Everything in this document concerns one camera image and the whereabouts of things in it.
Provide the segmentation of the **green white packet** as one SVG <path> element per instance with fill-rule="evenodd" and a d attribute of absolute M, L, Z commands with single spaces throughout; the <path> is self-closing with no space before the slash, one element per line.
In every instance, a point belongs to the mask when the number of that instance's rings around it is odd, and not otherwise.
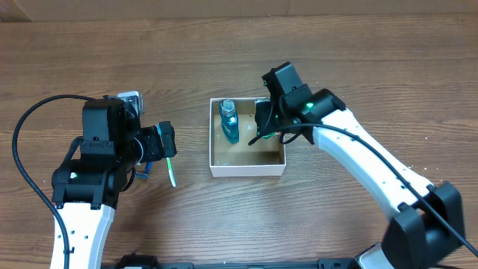
<path fill-rule="evenodd" d="M 272 137 L 278 137 L 280 136 L 281 132 L 271 132 L 269 134 L 266 134 L 265 136 L 262 137 L 262 139 L 269 139 Z"/>

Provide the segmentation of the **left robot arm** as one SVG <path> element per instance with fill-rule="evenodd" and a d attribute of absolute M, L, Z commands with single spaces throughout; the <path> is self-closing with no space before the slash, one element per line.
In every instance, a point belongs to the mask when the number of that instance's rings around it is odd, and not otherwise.
<path fill-rule="evenodd" d="M 66 232 L 55 227 L 51 268 L 100 268 L 119 195 L 132 184 L 128 175 L 138 163 L 176 155 L 171 123 L 142 127 L 134 106 L 105 97 L 82 109 L 80 157 L 66 157 L 52 175 L 52 202 Z"/>

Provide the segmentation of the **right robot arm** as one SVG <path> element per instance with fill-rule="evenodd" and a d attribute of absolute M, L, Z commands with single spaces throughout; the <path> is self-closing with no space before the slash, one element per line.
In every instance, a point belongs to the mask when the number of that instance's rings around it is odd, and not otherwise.
<path fill-rule="evenodd" d="M 383 239 L 351 259 L 319 268 L 437 268 L 465 238 L 462 197 L 449 182 L 434 185 L 395 158 L 360 125 L 332 91 L 316 93 L 286 62 L 263 75 L 270 99 L 256 106 L 258 134 L 303 136 L 329 153 L 370 193 L 388 220 Z"/>

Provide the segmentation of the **blue mouthwash bottle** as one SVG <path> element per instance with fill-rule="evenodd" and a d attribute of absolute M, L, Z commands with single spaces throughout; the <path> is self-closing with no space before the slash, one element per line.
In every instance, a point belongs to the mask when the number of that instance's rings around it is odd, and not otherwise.
<path fill-rule="evenodd" d="M 226 99 L 220 103 L 221 126 L 229 143 L 239 142 L 239 122 L 235 103 Z"/>

